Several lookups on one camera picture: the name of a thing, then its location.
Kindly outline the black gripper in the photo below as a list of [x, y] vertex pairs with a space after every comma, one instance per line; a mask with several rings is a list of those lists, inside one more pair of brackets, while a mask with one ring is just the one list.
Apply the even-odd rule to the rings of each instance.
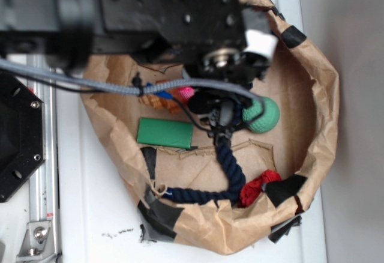
[[[194, 125], [193, 116], [209, 125], [248, 125], [242, 120], [242, 110], [258, 100], [264, 106], [263, 97], [249, 97], [240, 92], [249, 91], [253, 80], [264, 80], [270, 67], [278, 39], [270, 32], [248, 30], [245, 33], [247, 47], [242, 52], [224, 49], [206, 55], [201, 67], [185, 66], [182, 70], [183, 85], [175, 89], [175, 97], [166, 91], [154, 93], [159, 98], [173, 100]], [[184, 106], [179, 101], [187, 101]]]

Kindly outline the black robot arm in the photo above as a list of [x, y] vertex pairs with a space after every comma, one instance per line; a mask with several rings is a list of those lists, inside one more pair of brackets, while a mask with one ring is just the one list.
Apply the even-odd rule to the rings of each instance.
[[[19, 76], [82, 93], [193, 101], [214, 125], [244, 128], [267, 114], [250, 92], [275, 49], [266, 17], [240, 0], [1, 0], [1, 78]], [[92, 55], [129, 55], [138, 63], [182, 64], [185, 77], [128, 87], [79, 79]]]

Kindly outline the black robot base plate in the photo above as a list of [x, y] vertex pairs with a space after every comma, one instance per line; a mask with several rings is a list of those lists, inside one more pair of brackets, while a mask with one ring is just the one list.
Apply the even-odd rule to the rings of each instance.
[[16, 77], [1, 71], [1, 202], [44, 162], [44, 103]]

